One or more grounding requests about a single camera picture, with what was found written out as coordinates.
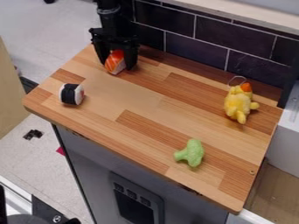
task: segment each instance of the toy broccoli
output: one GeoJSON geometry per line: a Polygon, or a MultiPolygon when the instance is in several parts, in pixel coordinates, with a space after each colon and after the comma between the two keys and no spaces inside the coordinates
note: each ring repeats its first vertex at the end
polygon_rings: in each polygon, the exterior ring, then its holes
{"type": "Polygon", "coordinates": [[[176,161],[187,160],[190,167],[196,167],[200,165],[204,154],[205,150],[201,142],[197,139],[190,139],[186,148],[174,153],[174,158],[176,161]]]}

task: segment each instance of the plush toy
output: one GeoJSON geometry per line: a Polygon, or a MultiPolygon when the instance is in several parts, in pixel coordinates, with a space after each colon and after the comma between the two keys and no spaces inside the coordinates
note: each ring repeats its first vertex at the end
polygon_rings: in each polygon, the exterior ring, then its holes
{"type": "Polygon", "coordinates": [[[224,109],[226,115],[241,124],[245,124],[250,109],[257,109],[260,104],[252,102],[253,90],[250,83],[245,82],[241,85],[231,87],[225,99],[224,109]]]}
{"type": "Polygon", "coordinates": [[[196,167],[200,165],[204,154],[205,150],[201,142],[197,139],[190,139],[186,148],[174,153],[174,158],[176,161],[187,160],[190,167],[196,167]]]}

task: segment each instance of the tile grout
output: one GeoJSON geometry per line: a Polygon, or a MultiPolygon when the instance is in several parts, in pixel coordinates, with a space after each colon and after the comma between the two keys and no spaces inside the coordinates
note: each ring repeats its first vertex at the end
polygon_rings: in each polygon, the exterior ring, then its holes
{"type": "Polygon", "coordinates": [[[227,65],[228,65],[228,59],[229,59],[229,53],[230,53],[230,49],[227,50],[227,54],[226,54],[226,63],[225,63],[225,67],[224,67],[224,71],[227,71],[227,65]]]}
{"type": "Polygon", "coordinates": [[[155,6],[159,6],[159,7],[161,7],[161,8],[165,8],[165,9],[168,9],[168,10],[180,11],[180,12],[183,12],[183,13],[186,13],[186,14],[189,14],[189,15],[193,15],[193,16],[196,16],[196,17],[209,18],[209,19],[211,19],[211,20],[219,21],[219,22],[222,22],[222,23],[225,23],[225,24],[238,26],[238,27],[245,28],[245,29],[252,30],[252,31],[256,31],[256,32],[262,32],[262,33],[266,33],[266,34],[268,34],[268,35],[277,36],[277,37],[281,37],[281,38],[285,38],[285,39],[292,39],[292,40],[294,40],[294,41],[299,42],[299,39],[286,37],[286,36],[283,36],[283,35],[280,35],[280,34],[276,34],[276,33],[272,33],[272,32],[269,32],[269,31],[258,30],[258,29],[255,29],[255,28],[253,28],[253,27],[249,27],[249,26],[245,26],[245,25],[241,25],[241,24],[235,24],[235,23],[234,23],[234,21],[235,21],[234,19],[231,19],[231,21],[228,22],[228,21],[221,20],[221,19],[217,19],[217,18],[214,18],[214,17],[207,17],[207,16],[203,16],[203,15],[195,14],[195,13],[192,13],[192,12],[189,12],[189,11],[185,11],[185,10],[179,10],[179,9],[171,8],[171,7],[165,6],[165,5],[163,5],[163,4],[161,4],[161,5],[160,5],[160,4],[154,4],[154,3],[145,2],[145,1],[143,1],[143,0],[136,0],[136,2],[140,2],[140,3],[144,3],[144,4],[155,5],[155,6]]]}
{"type": "Polygon", "coordinates": [[[166,31],[163,32],[163,51],[167,52],[167,47],[166,47],[166,31]]]}
{"type": "Polygon", "coordinates": [[[136,23],[136,24],[139,24],[139,25],[144,25],[144,26],[147,26],[147,27],[149,27],[149,28],[156,29],[156,30],[159,30],[159,31],[162,31],[162,32],[168,32],[168,33],[175,34],[175,35],[178,35],[178,36],[181,36],[181,37],[184,37],[184,38],[193,39],[193,40],[196,40],[196,41],[198,41],[198,42],[206,43],[206,44],[208,44],[208,45],[221,47],[221,48],[223,48],[223,49],[227,49],[227,50],[234,51],[234,52],[237,52],[237,53],[243,53],[243,54],[246,54],[246,55],[251,56],[251,57],[255,57],[255,58],[260,59],[260,60],[270,61],[270,62],[273,62],[273,63],[275,63],[275,64],[277,64],[277,65],[280,65],[280,66],[289,67],[289,66],[287,66],[287,65],[284,65],[284,64],[282,64],[282,63],[273,61],[273,60],[271,60],[271,59],[265,59],[265,58],[262,58],[261,56],[257,56],[257,55],[251,54],[251,53],[247,53],[247,52],[242,52],[242,51],[239,51],[239,50],[235,50],[235,49],[232,49],[232,48],[227,47],[227,46],[217,45],[217,44],[214,44],[214,43],[212,43],[212,42],[207,42],[207,41],[202,40],[202,39],[198,39],[198,38],[193,38],[193,37],[185,36],[185,35],[183,35],[183,34],[176,33],[176,32],[173,32],[173,31],[166,31],[166,30],[164,30],[164,29],[157,28],[157,27],[155,27],[155,26],[151,26],[151,25],[148,25],[148,24],[142,24],[142,23],[139,23],[139,22],[135,22],[135,23],[136,23]]]}
{"type": "Polygon", "coordinates": [[[271,48],[271,53],[270,53],[270,59],[272,59],[272,56],[273,56],[273,52],[274,52],[274,49],[275,49],[275,45],[276,45],[276,42],[277,42],[277,36],[275,37],[274,41],[273,41],[273,45],[272,45],[272,48],[271,48]]]}
{"type": "Polygon", "coordinates": [[[196,35],[196,26],[197,26],[197,20],[198,20],[198,17],[195,16],[194,17],[194,24],[193,24],[193,38],[195,38],[195,35],[196,35]]]}
{"type": "Polygon", "coordinates": [[[132,10],[133,10],[133,22],[136,21],[136,8],[135,8],[135,0],[131,0],[132,1],[132,10]]]}

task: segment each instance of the red object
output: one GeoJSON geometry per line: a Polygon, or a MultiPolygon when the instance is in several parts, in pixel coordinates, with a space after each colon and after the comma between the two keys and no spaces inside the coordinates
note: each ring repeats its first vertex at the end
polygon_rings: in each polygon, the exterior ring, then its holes
{"type": "Polygon", "coordinates": [[[57,150],[56,150],[59,154],[61,154],[62,156],[65,156],[65,152],[63,151],[63,149],[61,147],[59,147],[57,150]]]}

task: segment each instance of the wooden tabletop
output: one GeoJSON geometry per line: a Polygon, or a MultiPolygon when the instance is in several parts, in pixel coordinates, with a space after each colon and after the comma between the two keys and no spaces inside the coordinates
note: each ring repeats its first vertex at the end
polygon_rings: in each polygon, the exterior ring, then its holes
{"type": "Polygon", "coordinates": [[[238,213],[281,116],[275,106],[280,89],[252,81],[261,107],[242,126],[223,110],[232,74],[149,48],[140,54],[136,68],[113,76],[89,45],[31,91],[24,105],[238,213]],[[63,83],[83,85],[86,99],[79,107],[60,103],[63,83]],[[173,159],[190,138],[205,147],[197,169],[173,159]]]}

